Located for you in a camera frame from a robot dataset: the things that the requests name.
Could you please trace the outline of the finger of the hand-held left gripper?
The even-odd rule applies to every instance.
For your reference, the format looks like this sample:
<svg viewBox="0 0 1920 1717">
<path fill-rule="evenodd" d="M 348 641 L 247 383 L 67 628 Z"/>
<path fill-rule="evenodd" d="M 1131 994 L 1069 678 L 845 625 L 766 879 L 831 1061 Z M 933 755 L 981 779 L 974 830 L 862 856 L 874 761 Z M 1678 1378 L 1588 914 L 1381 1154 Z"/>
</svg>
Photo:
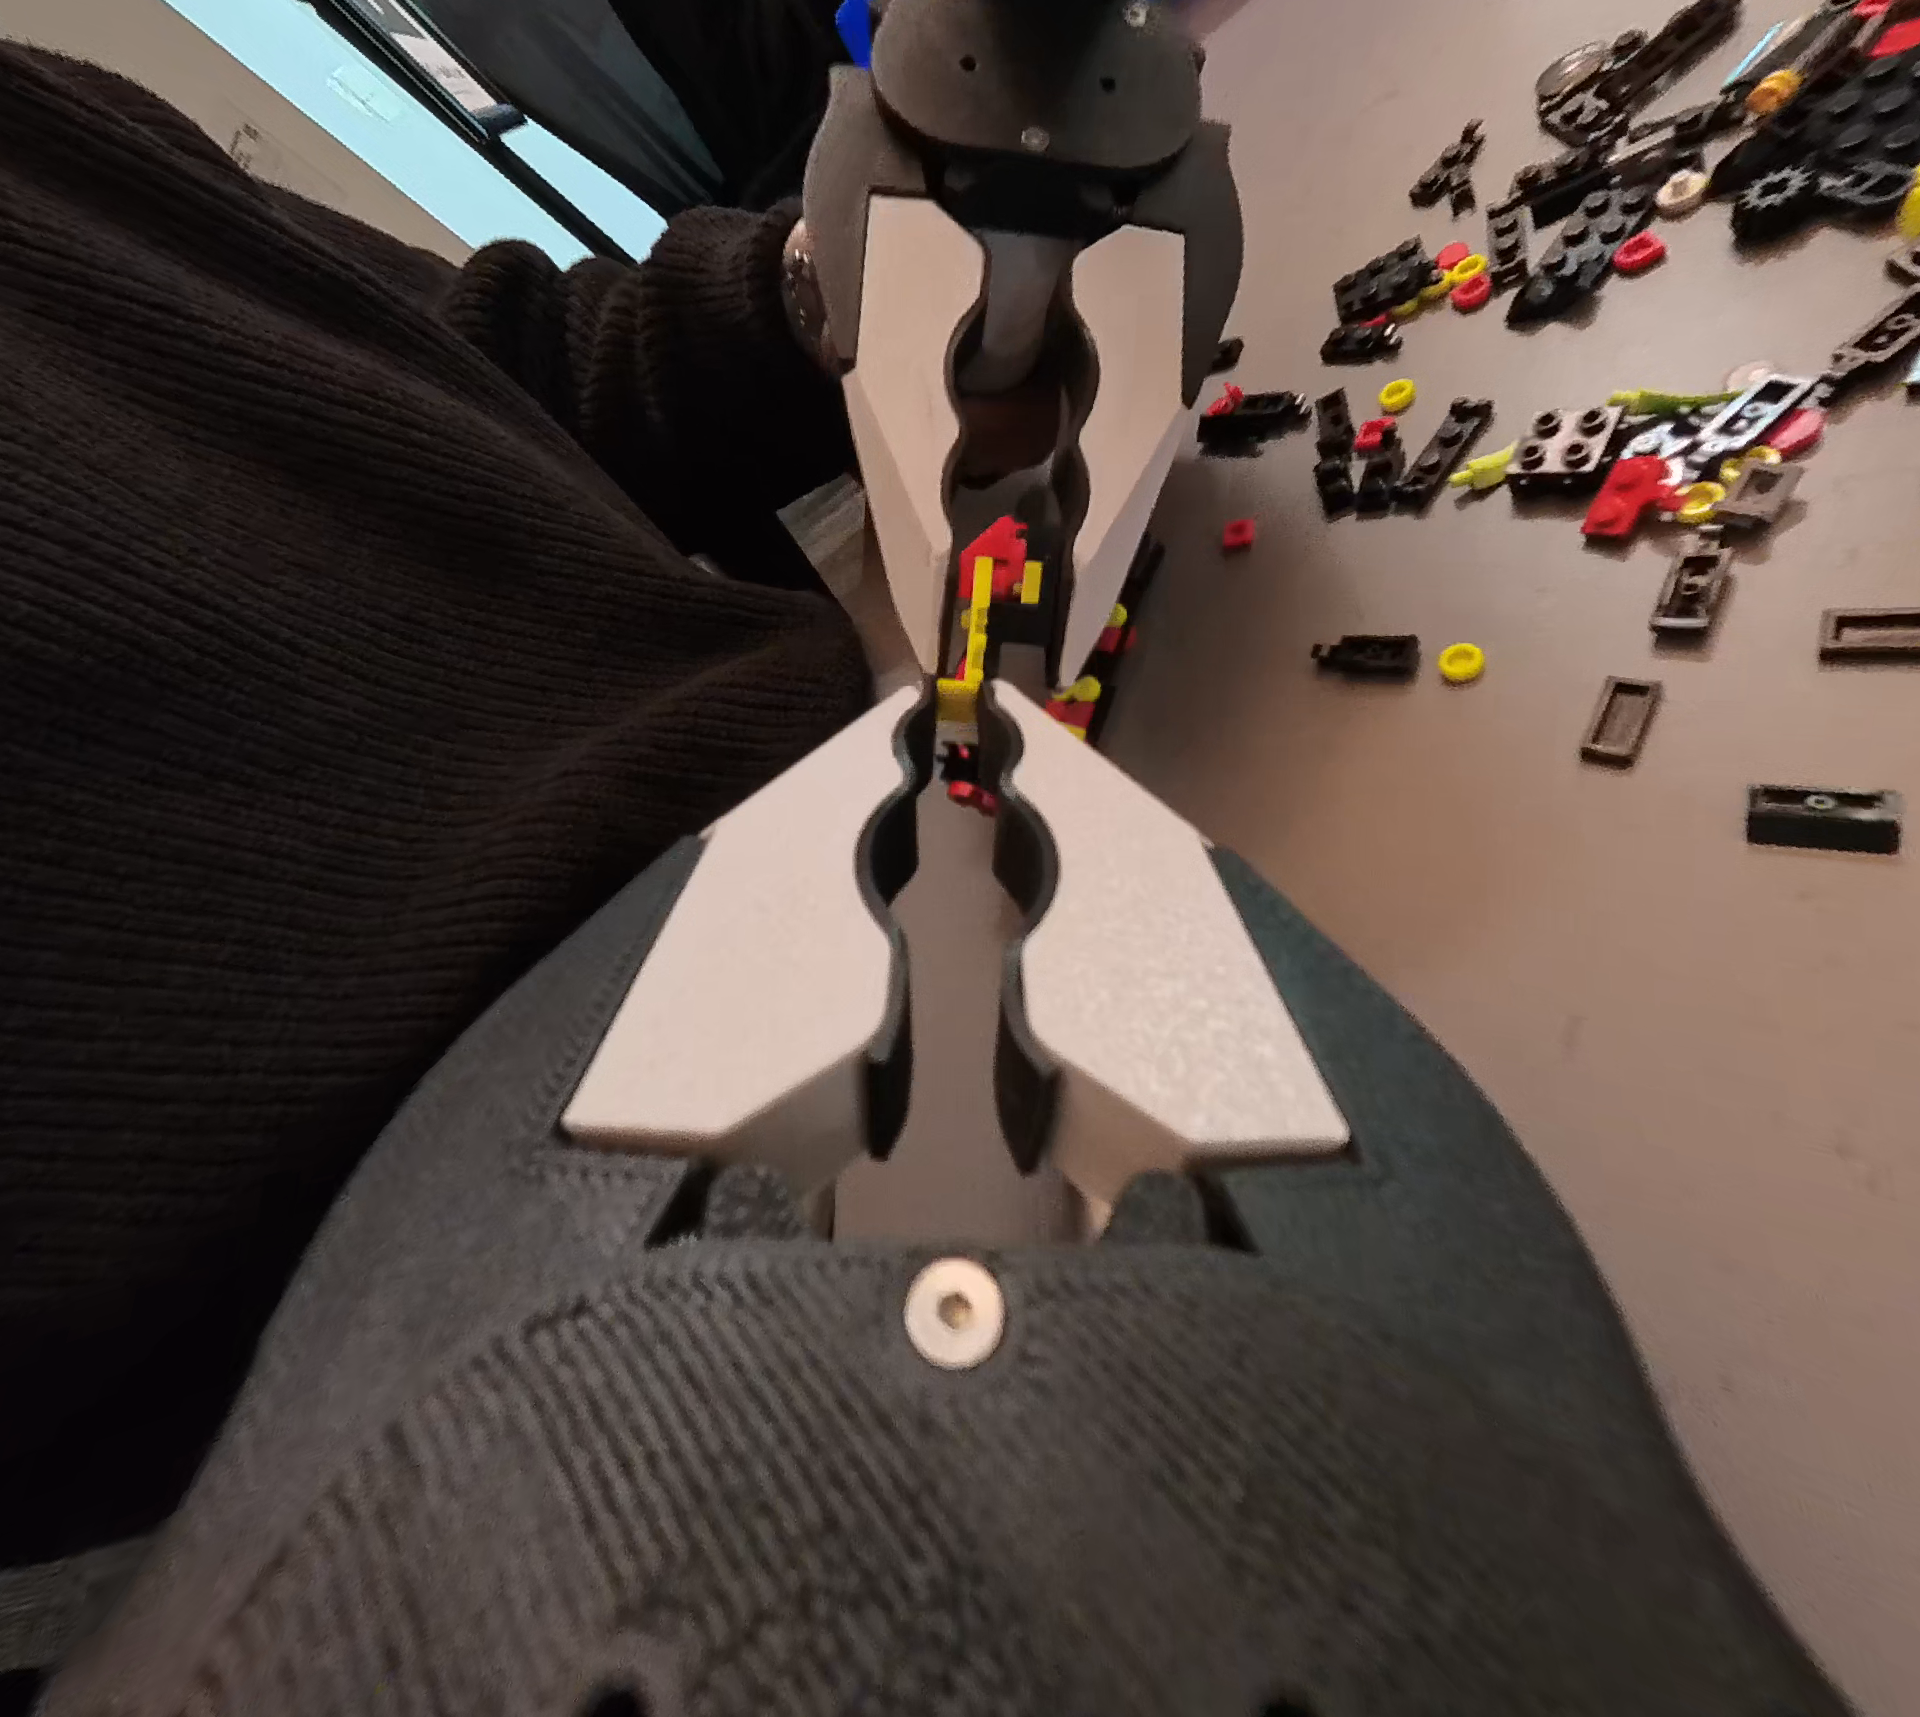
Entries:
<svg viewBox="0 0 1920 1717">
<path fill-rule="evenodd" d="M 973 321 L 988 259 L 925 197 L 868 204 L 849 422 L 894 612 L 925 675 L 942 669 L 952 593 L 948 478 L 963 441 L 952 355 Z"/>
<path fill-rule="evenodd" d="M 1069 391 L 1057 456 L 1064 569 L 1049 677 L 1077 678 L 1121 598 L 1174 456 L 1187 397 L 1187 240 L 1115 232 L 1071 269 L 1087 380 Z"/>
</svg>

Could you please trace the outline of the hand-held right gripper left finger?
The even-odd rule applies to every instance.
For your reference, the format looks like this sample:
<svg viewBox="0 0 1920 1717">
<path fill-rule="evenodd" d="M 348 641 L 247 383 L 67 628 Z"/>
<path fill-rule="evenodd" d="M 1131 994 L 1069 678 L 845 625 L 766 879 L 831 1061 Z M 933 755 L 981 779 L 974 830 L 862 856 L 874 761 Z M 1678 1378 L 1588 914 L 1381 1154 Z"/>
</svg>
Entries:
<svg viewBox="0 0 1920 1717">
<path fill-rule="evenodd" d="M 901 1141 L 935 692 L 903 685 L 713 823 L 560 1115 L 578 1145 L 769 1168 L 799 1194 Z"/>
</svg>

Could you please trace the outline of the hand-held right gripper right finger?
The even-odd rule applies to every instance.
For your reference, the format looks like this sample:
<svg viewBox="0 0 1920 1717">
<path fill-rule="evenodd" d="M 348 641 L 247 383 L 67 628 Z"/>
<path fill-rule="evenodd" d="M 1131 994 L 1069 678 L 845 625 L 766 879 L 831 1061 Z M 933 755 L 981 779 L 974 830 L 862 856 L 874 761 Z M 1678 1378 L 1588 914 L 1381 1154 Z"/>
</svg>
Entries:
<svg viewBox="0 0 1920 1717">
<path fill-rule="evenodd" d="M 1341 1162 L 1352 1130 L 1189 819 L 1008 682 L 986 686 L 1002 955 L 997 1124 L 1105 1215 L 1140 1178 Z"/>
</svg>

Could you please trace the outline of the red black lego assembly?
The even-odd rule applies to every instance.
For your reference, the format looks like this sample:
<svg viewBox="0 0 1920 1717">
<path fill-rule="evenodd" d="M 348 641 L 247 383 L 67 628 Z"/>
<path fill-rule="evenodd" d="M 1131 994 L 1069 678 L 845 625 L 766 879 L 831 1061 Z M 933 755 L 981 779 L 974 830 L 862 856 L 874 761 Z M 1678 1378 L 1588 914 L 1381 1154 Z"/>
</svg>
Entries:
<svg viewBox="0 0 1920 1717">
<path fill-rule="evenodd" d="M 956 571 L 959 655 L 942 678 L 982 678 L 1006 648 L 1044 650 L 1053 633 L 1057 578 L 1027 521 L 1005 515 L 967 545 Z M 981 756 L 981 722 L 936 722 L 935 758 L 946 797 L 982 817 L 997 817 Z"/>
</svg>

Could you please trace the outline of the person's left forearm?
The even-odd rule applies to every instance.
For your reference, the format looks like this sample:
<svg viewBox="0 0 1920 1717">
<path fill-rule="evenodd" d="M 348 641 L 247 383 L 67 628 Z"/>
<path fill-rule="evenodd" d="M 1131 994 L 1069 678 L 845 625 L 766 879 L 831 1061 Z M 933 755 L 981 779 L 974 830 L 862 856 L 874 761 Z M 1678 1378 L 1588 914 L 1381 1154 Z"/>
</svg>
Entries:
<svg viewBox="0 0 1920 1717">
<path fill-rule="evenodd" d="M 852 475 L 839 380 L 785 315 L 799 199 L 674 216 L 638 264 L 568 269 L 494 243 L 436 297 L 467 338 L 688 555 L 736 581 L 827 595 L 782 510 Z"/>
</svg>

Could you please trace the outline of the scattered loose lego pieces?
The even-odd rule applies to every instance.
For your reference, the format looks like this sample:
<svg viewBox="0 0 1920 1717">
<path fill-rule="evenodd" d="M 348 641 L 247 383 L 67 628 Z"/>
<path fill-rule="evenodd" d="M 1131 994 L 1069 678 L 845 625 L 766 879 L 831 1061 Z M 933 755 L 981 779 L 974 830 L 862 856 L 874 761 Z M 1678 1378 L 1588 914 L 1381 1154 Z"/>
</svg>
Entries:
<svg viewBox="0 0 1920 1717">
<path fill-rule="evenodd" d="M 1612 280 L 1668 263 L 1668 228 L 1726 210 L 1737 252 L 1817 227 L 1888 227 L 1886 301 L 1836 338 L 1814 371 L 1767 361 L 1704 393 L 1627 387 L 1599 405 L 1545 408 L 1506 444 L 1482 449 L 1498 413 L 1458 397 L 1426 442 L 1408 444 L 1417 384 L 1381 384 L 1358 417 L 1336 387 L 1306 397 L 1227 380 L 1199 421 L 1199 454 L 1256 458 L 1308 430 L 1311 488 L 1325 518 L 1426 515 L 1443 494 L 1581 505 L 1581 540 L 1622 550 L 1665 525 L 1678 532 L 1649 617 L 1656 648 L 1702 648 L 1716 631 L 1743 547 L 1769 539 L 1801 500 L 1806 461 L 1833 413 L 1897 369 L 1916 400 L 1918 0 L 1821 0 L 1771 25 L 1704 100 L 1662 116 L 1646 104 L 1726 40 L 1745 0 L 1689 0 L 1658 29 L 1577 47 L 1538 75 L 1534 115 L 1558 147 L 1478 204 L 1485 125 L 1471 121 L 1411 187 L 1418 210 L 1481 219 L 1481 243 L 1436 248 L 1411 237 L 1338 276 L 1325 366 L 1403 355 L 1423 313 L 1489 313 L 1538 331 L 1586 316 Z"/>
</svg>

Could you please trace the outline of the person's left hand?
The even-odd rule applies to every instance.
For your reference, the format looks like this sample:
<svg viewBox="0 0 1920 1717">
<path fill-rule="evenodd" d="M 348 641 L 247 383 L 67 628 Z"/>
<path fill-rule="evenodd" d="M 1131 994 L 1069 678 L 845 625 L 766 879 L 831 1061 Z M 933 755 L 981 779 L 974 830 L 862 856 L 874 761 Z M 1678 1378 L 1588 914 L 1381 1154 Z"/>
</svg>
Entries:
<svg viewBox="0 0 1920 1717">
<path fill-rule="evenodd" d="M 814 259 L 814 238 L 804 216 L 797 216 L 780 245 L 780 303 L 786 327 L 804 356 L 823 375 L 840 380 L 846 364 L 835 340 L 823 280 Z"/>
</svg>

